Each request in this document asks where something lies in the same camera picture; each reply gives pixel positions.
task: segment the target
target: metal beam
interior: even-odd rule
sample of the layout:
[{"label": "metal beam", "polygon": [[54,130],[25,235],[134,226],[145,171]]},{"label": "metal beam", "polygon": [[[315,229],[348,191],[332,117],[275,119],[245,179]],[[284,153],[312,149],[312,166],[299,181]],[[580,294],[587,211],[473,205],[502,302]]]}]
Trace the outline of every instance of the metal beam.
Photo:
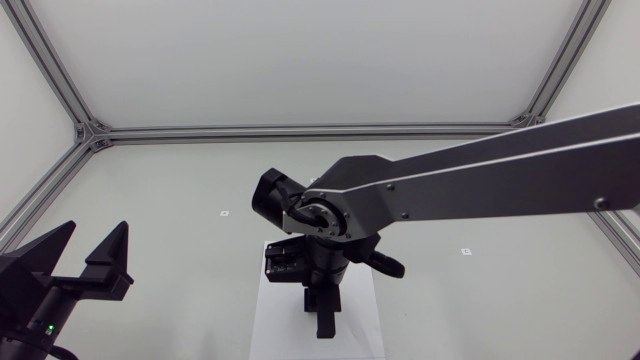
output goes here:
[{"label": "metal beam", "polygon": [[611,0],[584,0],[531,103],[522,115],[511,121],[511,125],[527,127],[544,122],[609,3]]},{"label": "metal beam", "polygon": [[0,254],[15,249],[53,200],[73,179],[93,152],[91,145],[74,145],[0,223]]},{"label": "metal beam", "polygon": [[109,138],[113,145],[140,145],[206,142],[474,139],[511,129],[506,124],[210,126],[113,129],[105,136]]},{"label": "metal beam", "polygon": [[60,100],[76,127],[91,126],[100,132],[101,125],[80,96],[71,77],[65,70],[40,21],[27,0],[1,0],[2,6],[25,46],[31,53],[51,89]]},{"label": "metal beam", "polygon": [[589,216],[640,276],[640,230],[620,211],[593,212]]}]

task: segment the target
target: corner bracket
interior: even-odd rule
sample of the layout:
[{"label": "corner bracket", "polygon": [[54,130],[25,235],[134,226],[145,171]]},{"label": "corner bracket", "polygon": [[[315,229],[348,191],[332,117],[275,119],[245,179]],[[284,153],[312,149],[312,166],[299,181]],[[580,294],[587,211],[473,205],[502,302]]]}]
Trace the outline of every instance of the corner bracket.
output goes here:
[{"label": "corner bracket", "polygon": [[525,128],[534,125],[540,125],[544,123],[545,117],[534,115],[529,112],[525,112],[522,115],[516,117],[515,119],[509,121],[509,125],[514,128]]}]

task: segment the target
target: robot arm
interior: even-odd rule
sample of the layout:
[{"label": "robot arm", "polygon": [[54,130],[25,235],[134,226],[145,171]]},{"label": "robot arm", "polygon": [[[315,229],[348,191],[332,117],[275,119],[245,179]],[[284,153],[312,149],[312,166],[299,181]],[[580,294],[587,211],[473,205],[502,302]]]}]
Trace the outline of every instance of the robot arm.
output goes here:
[{"label": "robot arm", "polygon": [[[252,205],[284,231],[304,234],[272,244],[265,272],[272,282],[307,287],[318,337],[333,337],[349,261],[404,275],[374,250],[377,231],[393,222],[628,209],[640,203],[639,185],[640,106],[631,106],[399,161],[343,158],[309,188],[271,169]],[[323,301],[323,311],[310,306]]]}]

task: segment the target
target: white wall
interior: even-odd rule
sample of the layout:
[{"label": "white wall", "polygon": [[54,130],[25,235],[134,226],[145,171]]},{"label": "white wall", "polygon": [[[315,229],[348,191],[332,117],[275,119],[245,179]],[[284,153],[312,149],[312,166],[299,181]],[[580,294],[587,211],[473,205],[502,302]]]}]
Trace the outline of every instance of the white wall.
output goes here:
[{"label": "white wall", "polygon": [[[273,166],[308,184],[342,156],[399,159],[451,143],[154,145],[96,154],[27,239],[75,220],[54,274],[77,276],[127,220],[135,284],[123,302],[78,303],[58,344],[81,359],[247,359],[263,242],[288,237],[251,210],[260,175]],[[389,360],[629,359],[640,348],[640,281],[585,214],[412,222],[381,235],[379,250],[407,269],[402,280],[374,274]],[[274,286],[298,289],[302,305],[299,284]]]},{"label": "white wall", "polygon": [[[548,121],[640,103],[640,1],[613,0]],[[640,228],[640,206],[625,214]]]},{"label": "white wall", "polygon": [[32,1],[94,115],[117,127],[506,123],[581,3]]},{"label": "white wall", "polygon": [[73,123],[0,10],[0,219],[73,145]]}]

